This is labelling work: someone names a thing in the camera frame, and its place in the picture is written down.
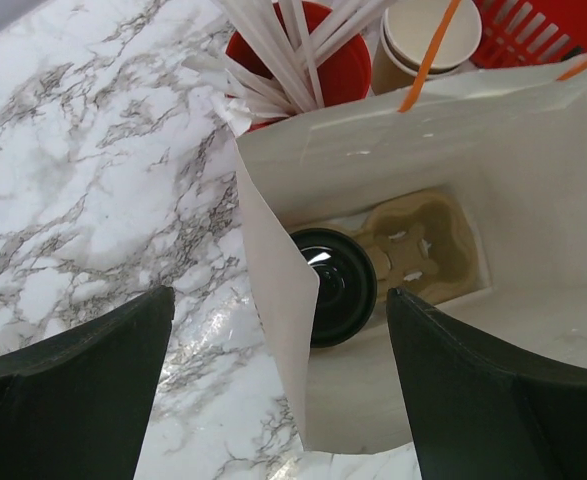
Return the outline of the paper takeout bag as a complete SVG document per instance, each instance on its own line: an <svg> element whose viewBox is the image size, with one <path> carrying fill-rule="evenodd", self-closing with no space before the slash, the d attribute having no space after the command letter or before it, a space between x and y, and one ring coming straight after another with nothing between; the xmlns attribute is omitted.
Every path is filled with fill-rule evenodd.
<svg viewBox="0 0 587 480"><path fill-rule="evenodd" d="M244 248L267 344L303 446L373 454L411 438L388 328L374 318L312 350L318 279L297 226L354 225L427 188L456 199L479 246L453 317L587 368L587 62L478 70L332 107L241 136Z"/></svg>

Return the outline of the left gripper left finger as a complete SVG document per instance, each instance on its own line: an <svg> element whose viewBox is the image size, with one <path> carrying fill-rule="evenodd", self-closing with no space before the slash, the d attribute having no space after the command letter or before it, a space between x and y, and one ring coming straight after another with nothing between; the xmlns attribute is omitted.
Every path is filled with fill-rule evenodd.
<svg viewBox="0 0 587 480"><path fill-rule="evenodd" d="M0 356L0 479L133 478L174 311L159 286Z"/></svg>

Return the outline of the black coffee cup lid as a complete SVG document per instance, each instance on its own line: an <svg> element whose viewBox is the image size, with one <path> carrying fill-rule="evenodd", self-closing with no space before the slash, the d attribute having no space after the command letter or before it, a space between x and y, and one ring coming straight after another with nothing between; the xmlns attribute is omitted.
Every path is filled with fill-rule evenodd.
<svg viewBox="0 0 587 480"><path fill-rule="evenodd" d="M368 255L333 229L307 228L290 237L319 278L310 346L334 347L354 337L377 300L377 278Z"/></svg>

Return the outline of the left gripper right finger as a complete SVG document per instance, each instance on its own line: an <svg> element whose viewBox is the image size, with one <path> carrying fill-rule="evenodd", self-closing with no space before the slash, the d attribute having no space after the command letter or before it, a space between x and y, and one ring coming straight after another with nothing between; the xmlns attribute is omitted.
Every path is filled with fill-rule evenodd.
<svg viewBox="0 0 587 480"><path fill-rule="evenodd" d="M587 369L391 289L386 317L424 479L587 479Z"/></svg>

